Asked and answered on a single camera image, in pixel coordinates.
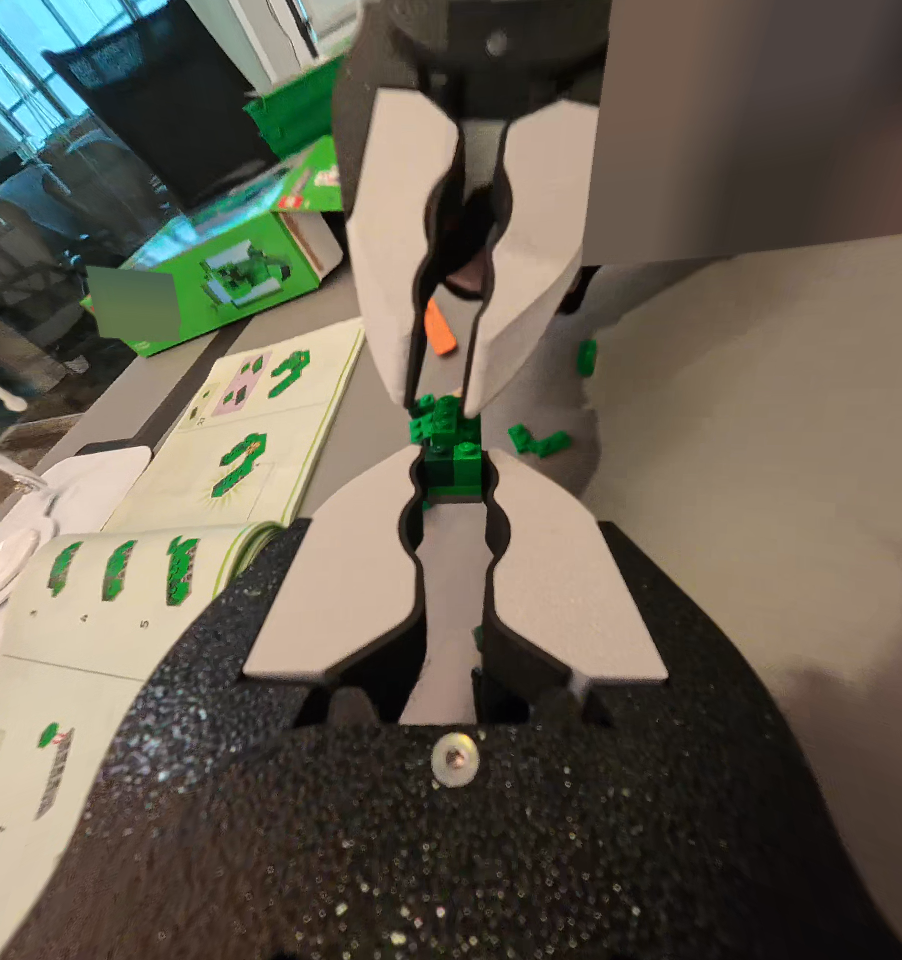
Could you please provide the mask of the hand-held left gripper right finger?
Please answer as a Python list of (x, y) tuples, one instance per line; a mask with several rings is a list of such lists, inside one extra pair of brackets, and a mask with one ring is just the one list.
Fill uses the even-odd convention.
[(593, 514), (526, 462), (498, 449), (486, 460), (485, 670), (507, 687), (665, 682), (668, 668)]

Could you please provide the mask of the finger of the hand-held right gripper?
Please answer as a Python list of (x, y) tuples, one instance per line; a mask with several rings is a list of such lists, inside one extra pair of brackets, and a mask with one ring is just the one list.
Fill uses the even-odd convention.
[(490, 247), (490, 291), (469, 348), (468, 418), (516, 377), (582, 266), (599, 110), (563, 99), (505, 131), (496, 174), (507, 193)]
[(462, 181), (462, 141), (460, 126), (424, 93), (377, 91), (347, 239), (366, 342), (401, 407), (420, 376), (439, 220)]

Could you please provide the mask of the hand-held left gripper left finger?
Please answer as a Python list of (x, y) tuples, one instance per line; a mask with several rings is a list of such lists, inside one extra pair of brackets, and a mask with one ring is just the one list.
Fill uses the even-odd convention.
[(405, 706), (426, 655), (424, 451), (406, 446), (313, 514), (243, 665), (251, 679)]

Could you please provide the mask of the green brick assembly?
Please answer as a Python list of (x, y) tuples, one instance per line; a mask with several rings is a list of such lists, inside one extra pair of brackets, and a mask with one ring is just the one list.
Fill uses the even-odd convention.
[(409, 440), (424, 451), (425, 509), (481, 500), (481, 416), (466, 416), (459, 396), (421, 396), (410, 410)]

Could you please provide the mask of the orange brick piece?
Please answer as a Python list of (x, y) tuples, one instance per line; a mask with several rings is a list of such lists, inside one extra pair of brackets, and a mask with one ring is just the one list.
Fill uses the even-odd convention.
[(436, 356), (446, 357), (457, 351), (457, 337), (433, 296), (427, 303), (423, 324), (428, 345)]

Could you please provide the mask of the green cardboard box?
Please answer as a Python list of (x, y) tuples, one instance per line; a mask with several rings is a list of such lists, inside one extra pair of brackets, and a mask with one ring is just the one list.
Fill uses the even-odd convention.
[(162, 226), (118, 268), (89, 266), (98, 334), (162, 353), (316, 291), (346, 256), (329, 135)]

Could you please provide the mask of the open instruction booklet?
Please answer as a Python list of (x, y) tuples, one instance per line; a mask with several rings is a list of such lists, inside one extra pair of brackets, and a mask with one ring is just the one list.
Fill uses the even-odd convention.
[(24, 564), (1, 625), (0, 950), (145, 682), (296, 516), (363, 339), (354, 318), (217, 361), (103, 530)]

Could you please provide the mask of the grey office chair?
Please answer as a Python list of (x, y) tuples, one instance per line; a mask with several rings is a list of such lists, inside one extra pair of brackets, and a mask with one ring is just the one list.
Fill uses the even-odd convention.
[(0, 198), (24, 210), (39, 227), (68, 240), (89, 238), (118, 253), (125, 250), (121, 234), (80, 209), (55, 185), (52, 176), (34, 164), (23, 166), (2, 182)]

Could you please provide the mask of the glass window wall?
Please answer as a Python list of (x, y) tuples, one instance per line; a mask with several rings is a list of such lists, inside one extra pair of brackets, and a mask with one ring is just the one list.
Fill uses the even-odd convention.
[(163, 1), (0, 1), (0, 129), (26, 152), (88, 111), (49, 65), (154, 14)]

